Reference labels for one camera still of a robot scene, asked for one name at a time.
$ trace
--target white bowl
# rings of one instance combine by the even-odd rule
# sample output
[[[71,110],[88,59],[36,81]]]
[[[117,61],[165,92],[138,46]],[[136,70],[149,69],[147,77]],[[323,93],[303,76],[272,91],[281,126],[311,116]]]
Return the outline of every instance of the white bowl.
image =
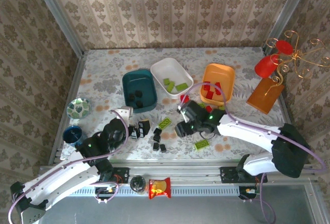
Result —
[[[176,59],[171,57],[156,62],[151,66],[150,71],[171,99],[179,99],[180,96],[186,93],[194,84],[194,80],[189,73],[179,62],[177,62]],[[176,86],[182,83],[187,83],[188,88],[179,92],[174,87],[172,93],[169,93],[167,91],[167,86],[164,85],[165,78],[174,81]]]

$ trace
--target blue cup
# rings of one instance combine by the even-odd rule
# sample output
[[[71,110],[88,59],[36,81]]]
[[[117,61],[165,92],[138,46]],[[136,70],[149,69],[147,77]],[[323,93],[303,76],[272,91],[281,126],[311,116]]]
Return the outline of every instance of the blue cup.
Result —
[[[70,126],[63,132],[63,140],[71,147],[83,143],[87,138],[79,126]]]

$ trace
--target table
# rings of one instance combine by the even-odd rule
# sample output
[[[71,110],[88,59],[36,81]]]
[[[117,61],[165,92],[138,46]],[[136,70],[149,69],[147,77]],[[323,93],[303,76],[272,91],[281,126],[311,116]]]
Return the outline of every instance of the table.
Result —
[[[125,73],[138,69],[150,69],[155,62],[166,58],[175,58],[200,83],[205,67],[210,63],[220,63],[235,69],[234,93],[228,103],[229,110],[237,117],[265,125],[282,126],[283,116],[278,100],[268,115],[249,106],[246,101],[261,78],[254,72],[263,53],[259,47],[230,48],[192,48],[192,49],[125,49],[93,50],[88,52],[85,69],[81,77],[77,96],[91,101],[91,113],[80,120],[71,120],[70,125],[78,125],[91,136],[103,130],[103,127],[115,117],[112,108],[125,105],[122,77]],[[144,138],[129,139],[127,145],[111,159],[240,159],[245,154],[258,154],[264,150],[237,138],[215,136],[210,146],[196,151],[194,143],[202,140],[199,134],[179,138],[174,127],[183,120],[176,112],[179,100],[171,100],[155,81],[158,102],[152,111],[134,114],[131,124],[149,119],[151,130]],[[199,89],[193,91],[190,99],[201,102]],[[152,149],[153,130],[168,117],[172,120],[161,134],[161,143],[166,145],[167,153],[154,152]],[[74,148],[63,145],[61,159],[66,159]]]

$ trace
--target red snack bag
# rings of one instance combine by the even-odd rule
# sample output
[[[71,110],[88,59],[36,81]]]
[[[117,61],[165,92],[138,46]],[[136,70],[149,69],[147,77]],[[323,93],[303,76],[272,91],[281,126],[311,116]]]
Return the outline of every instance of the red snack bag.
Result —
[[[149,180],[149,199],[157,196],[165,195],[171,198],[171,180],[170,178],[164,180]]]

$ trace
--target gold wire ornament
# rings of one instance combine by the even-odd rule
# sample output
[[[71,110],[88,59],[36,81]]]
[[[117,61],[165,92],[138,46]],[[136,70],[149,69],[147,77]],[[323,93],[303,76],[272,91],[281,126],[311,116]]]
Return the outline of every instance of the gold wire ornament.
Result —
[[[294,62],[294,71],[295,73],[298,75],[298,77],[300,78],[311,78],[312,77],[312,72],[306,67],[304,66],[302,68],[301,71],[298,70],[298,65],[300,63],[300,61],[306,62],[310,65],[315,65],[315,66],[319,66],[319,67],[325,67],[325,68],[330,68],[330,59],[329,57],[322,57],[321,58],[321,63],[315,63],[313,61],[309,61],[306,60],[304,58],[305,55],[311,54],[311,53],[315,53],[316,51],[325,49],[324,43],[317,38],[313,38],[310,39],[309,42],[310,44],[312,44],[313,46],[318,46],[316,49],[312,50],[312,51],[308,51],[306,53],[303,53],[302,50],[298,50],[297,46],[298,46],[298,42],[299,42],[299,35],[296,31],[294,30],[287,30],[284,32],[284,35],[287,38],[293,38],[294,36],[296,36],[296,42],[295,42],[295,46],[293,48],[293,52],[290,55],[286,55],[286,54],[281,54],[281,53],[276,53],[276,54],[272,54],[270,56],[270,60],[277,65],[276,68],[276,72],[277,75],[272,76],[272,81],[274,81],[276,84],[270,86],[270,88],[268,89],[268,91],[265,93],[265,95],[267,95],[267,93],[273,88],[273,87],[277,87],[280,86],[281,84],[283,84],[284,78],[282,73],[287,73],[290,70],[290,67],[288,65],[288,63],[290,62]],[[275,48],[276,47],[276,43],[278,42],[278,40],[276,38],[269,38],[266,41],[266,45],[270,48]],[[277,62],[273,60],[273,57],[277,56]]]

